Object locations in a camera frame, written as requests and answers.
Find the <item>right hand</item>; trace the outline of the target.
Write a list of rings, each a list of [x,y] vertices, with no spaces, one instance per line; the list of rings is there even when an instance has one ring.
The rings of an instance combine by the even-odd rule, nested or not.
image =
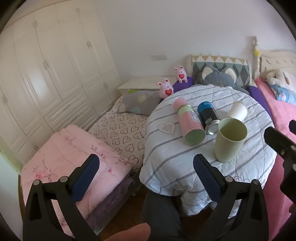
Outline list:
[[[295,214],[296,214],[296,204],[292,203],[291,206],[289,207],[289,213],[290,216],[295,218]]]

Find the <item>left hand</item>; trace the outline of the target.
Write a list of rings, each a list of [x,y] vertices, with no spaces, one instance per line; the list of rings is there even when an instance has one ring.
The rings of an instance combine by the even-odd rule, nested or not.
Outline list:
[[[147,223],[141,223],[128,230],[112,235],[106,241],[147,241],[150,234],[150,226]]]

